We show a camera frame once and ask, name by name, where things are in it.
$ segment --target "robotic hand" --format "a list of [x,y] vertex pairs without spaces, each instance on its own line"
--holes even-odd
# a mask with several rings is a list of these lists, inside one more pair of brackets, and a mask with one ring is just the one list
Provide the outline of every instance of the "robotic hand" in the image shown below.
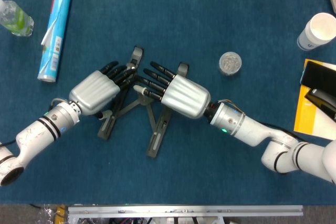
[[17,134],[16,143],[20,154],[15,157],[0,143],[0,185],[5,186],[16,180],[28,163],[44,148],[61,137],[79,122],[81,115],[94,115],[110,102],[122,89],[132,83],[129,76],[136,72],[132,67],[119,66],[113,61],[86,77],[75,86],[69,95],[69,102],[62,102],[51,108],[44,116]]
[[138,81],[152,90],[135,85],[137,92],[159,100],[189,118],[197,119],[204,115],[211,125],[250,146],[256,146],[270,138],[261,162],[274,172],[287,173],[300,169],[336,182],[336,141],[326,147],[299,142],[300,138],[288,131],[273,129],[276,126],[249,118],[230,100],[211,102],[211,96],[206,89],[156,62],[151,62],[151,66],[165,74],[165,77],[149,69],[144,72],[161,85],[138,76]]

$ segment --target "cup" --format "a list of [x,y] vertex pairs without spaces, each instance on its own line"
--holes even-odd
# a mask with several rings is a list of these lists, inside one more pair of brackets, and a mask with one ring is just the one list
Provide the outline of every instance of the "cup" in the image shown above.
[[336,36],[336,18],[329,13],[317,13],[307,23],[297,39],[300,49],[308,51],[324,45]]

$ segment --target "blue table surface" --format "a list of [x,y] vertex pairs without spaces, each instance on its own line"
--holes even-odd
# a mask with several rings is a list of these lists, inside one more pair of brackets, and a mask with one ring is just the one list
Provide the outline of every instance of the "blue table surface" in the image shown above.
[[[72,0],[57,83],[37,80],[40,42],[51,0],[14,0],[35,21],[29,38],[0,27],[1,141],[42,116],[55,97],[111,60],[126,63],[134,45],[145,49],[140,72],[155,60],[206,87],[212,100],[231,99],[250,117],[293,129],[305,58],[336,63],[336,42],[310,52],[297,37],[330,0]],[[243,61],[227,78],[218,60],[227,51]],[[130,91],[127,102],[136,98]],[[161,106],[155,104],[156,116]],[[19,180],[0,188],[1,203],[90,204],[336,204],[331,183],[303,172],[276,174],[257,147],[224,134],[205,118],[174,113],[156,159],[145,152],[152,134],[145,107],[119,119],[109,141],[101,122],[82,117],[50,145]],[[301,135],[308,142],[328,141]],[[17,154],[18,149],[10,149]]]

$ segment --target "robotic arm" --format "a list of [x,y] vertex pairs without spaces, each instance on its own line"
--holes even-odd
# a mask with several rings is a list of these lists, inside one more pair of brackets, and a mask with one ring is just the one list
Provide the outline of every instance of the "robotic arm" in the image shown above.
[[144,72],[160,82],[160,85],[143,77],[137,79],[150,89],[134,86],[134,89],[191,119],[207,117],[209,123],[240,141],[256,146],[264,139],[270,142],[261,158],[261,162],[278,173],[302,170],[332,183],[336,182],[336,142],[326,147],[299,142],[289,132],[267,127],[245,115],[228,100],[211,102],[209,92],[200,85],[179,76],[172,71],[151,62],[156,70]]
[[113,61],[86,77],[75,86],[69,95],[69,102],[63,101],[17,134],[16,143],[20,154],[15,157],[0,143],[0,185],[16,180],[28,163],[44,148],[69,131],[79,122],[81,115],[101,114],[100,110],[122,89],[132,82],[128,78],[136,68],[119,66],[112,70]]

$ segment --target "plastic bottle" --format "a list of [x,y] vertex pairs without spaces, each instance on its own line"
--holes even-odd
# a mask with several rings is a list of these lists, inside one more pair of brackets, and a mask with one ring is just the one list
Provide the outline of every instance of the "plastic bottle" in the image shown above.
[[14,1],[0,0],[0,24],[17,36],[30,36],[34,21]]

